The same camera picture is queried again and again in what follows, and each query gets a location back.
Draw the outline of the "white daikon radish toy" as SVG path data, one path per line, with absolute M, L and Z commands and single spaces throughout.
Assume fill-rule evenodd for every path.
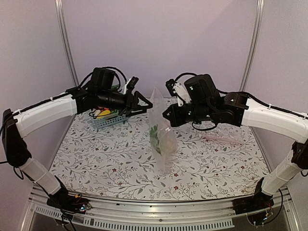
M 168 123 L 153 123 L 149 127 L 152 150 L 159 156 L 167 157 L 177 151 L 177 141 L 174 131 Z

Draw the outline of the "white garlic toy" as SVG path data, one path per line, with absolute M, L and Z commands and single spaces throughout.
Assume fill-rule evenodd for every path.
M 97 117 L 100 113 L 101 113 L 101 110 L 95 110 L 95 112 L 93 113 L 93 116 Z

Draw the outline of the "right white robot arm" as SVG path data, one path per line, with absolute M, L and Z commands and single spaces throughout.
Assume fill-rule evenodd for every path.
M 216 88 L 209 74 L 188 73 L 190 79 L 181 85 L 180 74 L 166 82 L 171 96 L 178 99 L 169 106 L 163 117 L 172 127 L 205 121 L 229 124 L 237 127 L 262 128 L 286 137 L 295 142 L 287 157 L 266 177 L 262 178 L 249 198 L 249 206 L 259 210 L 282 186 L 298 173 L 308 168 L 308 116 L 264 103 L 244 91 L 224 92 Z

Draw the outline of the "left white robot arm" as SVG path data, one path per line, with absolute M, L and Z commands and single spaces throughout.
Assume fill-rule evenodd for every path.
M 24 138 L 32 132 L 59 119 L 79 115 L 90 109 L 115 109 L 126 117 L 146 113 L 153 104 L 140 92 L 135 91 L 137 77 L 124 78 L 123 90 L 113 87 L 114 79 L 123 73 L 115 67 L 96 67 L 82 82 L 60 95 L 40 101 L 24 109 L 3 112 L 0 129 L 6 162 L 19 170 L 18 177 L 29 178 L 61 208 L 71 205 L 68 190 L 56 176 L 32 157 Z

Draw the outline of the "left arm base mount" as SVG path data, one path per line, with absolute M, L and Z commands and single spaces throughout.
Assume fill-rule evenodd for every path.
M 55 178 L 60 183 L 60 189 L 55 194 L 48 195 L 48 206 L 62 209 L 64 212 L 72 214 L 85 214 L 87 210 L 91 209 L 89 199 L 83 198 L 81 193 L 75 196 L 69 195 L 68 189 L 64 184 L 57 177 Z

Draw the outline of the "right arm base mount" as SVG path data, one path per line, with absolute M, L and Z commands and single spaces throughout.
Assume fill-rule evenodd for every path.
M 269 215 L 272 215 L 273 212 L 273 196 L 268 196 L 262 192 L 262 182 L 263 178 L 258 181 L 255 192 L 252 196 L 232 200 L 233 210 L 237 215 L 262 210 L 259 213 L 247 216 L 248 221 L 254 226 L 265 224 Z

